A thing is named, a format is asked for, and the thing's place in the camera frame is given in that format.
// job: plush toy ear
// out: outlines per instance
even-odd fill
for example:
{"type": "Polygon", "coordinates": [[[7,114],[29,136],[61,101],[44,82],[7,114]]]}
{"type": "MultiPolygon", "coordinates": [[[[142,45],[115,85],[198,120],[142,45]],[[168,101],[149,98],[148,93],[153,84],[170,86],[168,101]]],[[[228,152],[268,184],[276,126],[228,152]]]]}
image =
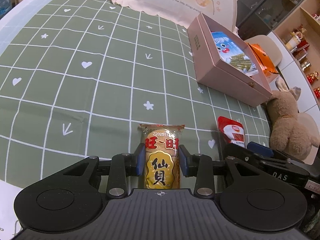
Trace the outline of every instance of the plush toy ear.
{"type": "Polygon", "coordinates": [[[279,75],[276,79],[276,87],[279,89],[279,91],[285,92],[288,91],[287,84],[283,80],[283,78],[279,75]]]}
{"type": "Polygon", "coordinates": [[[289,92],[294,96],[295,100],[298,101],[301,95],[301,88],[294,87],[294,88],[291,88],[289,92]]]}

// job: jar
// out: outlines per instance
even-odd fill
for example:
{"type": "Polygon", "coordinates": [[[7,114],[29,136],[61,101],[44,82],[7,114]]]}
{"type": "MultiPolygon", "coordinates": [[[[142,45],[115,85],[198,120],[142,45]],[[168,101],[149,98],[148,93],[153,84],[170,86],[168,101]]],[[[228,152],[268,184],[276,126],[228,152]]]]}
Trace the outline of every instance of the jar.
{"type": "Polygon", "coordinates": [[[292,51],[295,47],[297,47],[297,45],[299,45],[300,42],[301,41],[298,36],[294,35],[285,46],[289,51],[292,51]]]}
{"type": "Polygon", "coordinates": [[[305,72],[306,70],[308,70],[311,67],[310,62],[306,57],[302,60],[302,62],[300,62],[300,67],[303,72],[305,72]]]}
{"type": "Polygon", "coordinates": [[[296,55],[294,55],[294,57],[300,62],[307,54],[308,52],[305,49],[302,49],[296,52],[296,55]]]}
{"type": "Polygon", "coordinates": [[[288,33],[286,36],[284,36],[282,39],[283,43],[287,44],[291,40],[292,36],[293,36],[293,33],[288,33]]]}

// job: red snack package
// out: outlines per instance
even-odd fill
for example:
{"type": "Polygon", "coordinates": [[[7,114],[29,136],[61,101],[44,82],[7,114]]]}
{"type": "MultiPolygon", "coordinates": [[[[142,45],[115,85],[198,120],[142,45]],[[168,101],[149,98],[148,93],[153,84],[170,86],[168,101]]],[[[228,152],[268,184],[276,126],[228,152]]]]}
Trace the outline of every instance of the red snack package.
{"type": "Polygon", "coordinates": [[[245,147],[244,129],[242,124],[229,118],[219,116],[218,129],[223,134],[223,137],[227,143],[234,143],[239,146],[245,147]]]}

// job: green checkered tablecloth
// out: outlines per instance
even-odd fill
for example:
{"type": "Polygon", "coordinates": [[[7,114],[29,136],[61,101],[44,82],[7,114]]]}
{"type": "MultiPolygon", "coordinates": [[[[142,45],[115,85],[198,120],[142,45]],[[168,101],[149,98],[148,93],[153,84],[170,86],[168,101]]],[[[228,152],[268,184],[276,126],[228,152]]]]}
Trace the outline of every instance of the green checkered tablecloth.
{"type": "Polygon", "coordinates": [[[261,107],[196,82],[185,28],[110,0],[51,0],[0,56],[0,179],[24,188],[132,153],[140,123],[185,124],[180,143],[218,160],[219,116],[268,145],[261,107]]]}

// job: pink box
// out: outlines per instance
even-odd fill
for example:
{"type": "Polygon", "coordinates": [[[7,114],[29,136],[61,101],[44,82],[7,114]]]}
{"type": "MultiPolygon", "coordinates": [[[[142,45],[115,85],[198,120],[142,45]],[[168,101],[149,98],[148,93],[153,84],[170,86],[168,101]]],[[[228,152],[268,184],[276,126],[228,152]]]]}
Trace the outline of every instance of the pink box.
{"type": "Polygon", "coordinates": [[[197,82],[256,107],[271,97],[268,81],[250,47],[225,27],[200,13],[188,28],[197,82]],[[252,77],[224,62],[211,32],[224,32],[255,63],[252,77]]]}

